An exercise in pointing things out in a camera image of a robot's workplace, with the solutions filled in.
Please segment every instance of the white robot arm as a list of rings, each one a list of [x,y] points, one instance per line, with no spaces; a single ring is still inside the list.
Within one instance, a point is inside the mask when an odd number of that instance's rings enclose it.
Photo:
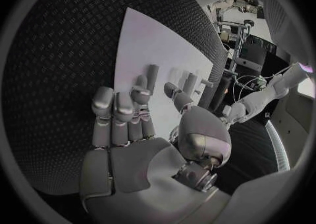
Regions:
[[[283,75],[274,76],[265,89],[245,96],[231,107],[226,106],[221,120],[228,128],[236,122],[243,123],[262,112],[272,100],[286,96],[290,88],[307,77],[300,64],[295,63]]]

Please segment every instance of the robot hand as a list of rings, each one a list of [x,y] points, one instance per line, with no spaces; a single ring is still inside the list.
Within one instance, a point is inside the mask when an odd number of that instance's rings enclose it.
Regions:
[[[290,88],[297,86],[306,78],[307,74],[300,64],[295,63],[283,75],[276,75],[265,89],[245,96],[231,107],[226,106],[221,120],[227,128],[236,122],[243,123],[262,112],[272,100],[286,96]]]

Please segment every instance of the black mesh surface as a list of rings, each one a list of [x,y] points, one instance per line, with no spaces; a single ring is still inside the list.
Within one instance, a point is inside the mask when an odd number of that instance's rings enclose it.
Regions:
[[[99,86],[113,86],[127,7],[166,25],[208,57],[216,90],[226,54],[195,0],[39,0],[9,52],[2,105],[14,155],[42,192],[78,192],[93,132],[91,98]]]

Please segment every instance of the perforated surface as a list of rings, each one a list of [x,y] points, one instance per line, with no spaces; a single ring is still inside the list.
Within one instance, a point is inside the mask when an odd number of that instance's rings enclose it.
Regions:
[[[14,155],[42,192],[78,192],[93,131],[91,98],[99,86],[113,86],[127,7],[156,19],[204,53],[214,63],[210,79],[216,90],[225,50],[195,0],[39,0],[9,52],[2,105]]]

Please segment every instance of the white board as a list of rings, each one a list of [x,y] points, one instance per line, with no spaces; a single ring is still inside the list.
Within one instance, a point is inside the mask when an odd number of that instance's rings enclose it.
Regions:
[[[129,92],[136,78],[147,73],[150,64],[160,67],[149,101],[152,120],[157,137],[169,139],[181,116],[164,94],[164,84],[172,82],[182,87],[184,76],[192,72],[199,77],[195,89],[202,95],[205,86],[200,83],[201,78],[209,78],[213,63],[174,31],[128,8],[117,49],[115,92]],[[201,95],[192,94],[195,104],[198,104]]]

